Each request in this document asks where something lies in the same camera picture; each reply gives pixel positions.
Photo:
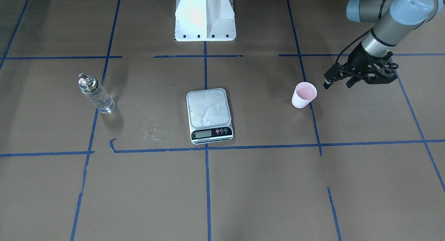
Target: pink cup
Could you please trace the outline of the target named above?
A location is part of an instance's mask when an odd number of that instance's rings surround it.
[[[317,96],[317,89],[308,82],[301,82],[297,84],[292,95],[292,105],[296,108],[304,108]]]

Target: black cable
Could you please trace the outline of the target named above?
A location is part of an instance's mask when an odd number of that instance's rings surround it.
[[[360,37],[356,38],[356,40],[354,40],[352,43],[350,43],[348,46],[346,46],[345,49],[343,49],[340,54],[338,54],[337,59],[335,60],[335,63],[338,64],[338,60],[340,59],[340,56],[349,48],[351,47],[355,42],[357,42],[359,39],[363,38],[368,32],[370,32],[371,29],[367,30],[367,32],[363,33]]]

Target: robotic arm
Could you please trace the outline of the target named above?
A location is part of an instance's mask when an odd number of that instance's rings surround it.
[[[363,38],[349,54],[348,61],[335,64],[324,74],[328,89],[334,82],[350,78],[346,86],[351,88],[364,80],[368,84],[388,84],[396,80],[396,63],[391,63],[396,46],[408,33],[429,22],[440,13],[445,0],[350,0],[347,17],[355,22],[373,22],[375,26],[361,35],[340,54]]]

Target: clear bottle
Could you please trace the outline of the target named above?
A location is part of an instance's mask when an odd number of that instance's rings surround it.
[[[110,113],[116,107],[114,100],[95,77],[80,73],[79,88],[101,113]]]

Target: digital kitchen scale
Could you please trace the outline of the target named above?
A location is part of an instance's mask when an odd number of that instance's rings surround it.
[[[224,89],[189,92],[187,109],[190,139],[193,144],[227,141],[233,138],[232,118]]]

